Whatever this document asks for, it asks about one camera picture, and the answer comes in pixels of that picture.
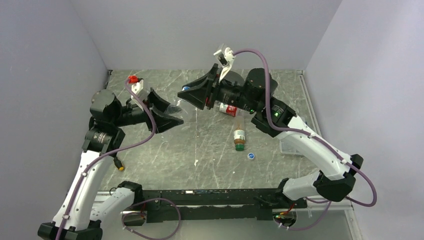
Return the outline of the blue Pocari Sweat cap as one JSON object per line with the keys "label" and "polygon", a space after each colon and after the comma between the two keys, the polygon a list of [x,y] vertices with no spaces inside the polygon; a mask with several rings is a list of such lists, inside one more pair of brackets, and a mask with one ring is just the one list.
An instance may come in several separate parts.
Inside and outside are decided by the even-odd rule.
{"label": "blue Pocari Sweat cap", "polygon": [[249,160],[253,160],[253,159],[255,158],[255,154],[254,154],[254,153],[252,153],[252,152],[250,152],[250,153],[248,153],[247,158],[248,158]]}

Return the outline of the clear bottle white cap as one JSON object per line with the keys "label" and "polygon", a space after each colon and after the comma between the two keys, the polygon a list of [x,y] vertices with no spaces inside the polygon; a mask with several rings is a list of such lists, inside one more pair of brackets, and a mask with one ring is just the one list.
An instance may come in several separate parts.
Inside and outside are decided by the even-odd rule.
{"label": "clear bottle white cap", "polygon": [[164,111],[165,114],[174,116],[176,118],[181,118],[183,109],[179,105],[170,104]]}

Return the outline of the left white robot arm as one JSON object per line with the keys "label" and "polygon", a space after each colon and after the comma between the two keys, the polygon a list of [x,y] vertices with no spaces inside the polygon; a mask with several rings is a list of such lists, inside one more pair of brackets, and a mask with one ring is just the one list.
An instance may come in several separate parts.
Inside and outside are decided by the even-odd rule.
{"label": "left white robot arm", "polygon": [[80,163],[65,200],[50,222],[37,231],[44,240],[99,240],[113,217],[129,208],[139,209],[145,200],[140,184],[123,181],[114,193],[99,206],[94,201],[110,165],[122,168],[117,153],[125,138],[124,126],[145,123],[154,133],[163,133],[183,124],[179,117],[169,115],[172,105],[150,90],[142,100],[143,107],[133,99],[122,104],[116,95],[103,89],[91,100],[89,129],[84,137]]}

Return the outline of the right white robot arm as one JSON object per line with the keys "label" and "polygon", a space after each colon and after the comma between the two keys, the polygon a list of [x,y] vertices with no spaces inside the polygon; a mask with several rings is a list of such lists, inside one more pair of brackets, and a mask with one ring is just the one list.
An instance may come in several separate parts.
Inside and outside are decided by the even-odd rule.
{"label": "right white robot arm", "polygon": [[340,202],[351,193],[363,158],[334,149],[309,128],[295,110],[273,96],[270,117],[267,117],[263,68],[251,69],[243,84],[219,80],[220,76],[221,71],[214,64],[204,76],[185,84],[177,96],[200,110],[211,109],[215,102],[221,102],[253,114],[251,122],[257,129],[288,142],[318,167],[318,171],[307,176],[281,181],[275,194],[280,207],[287,208],[298,199],[317,195]]}

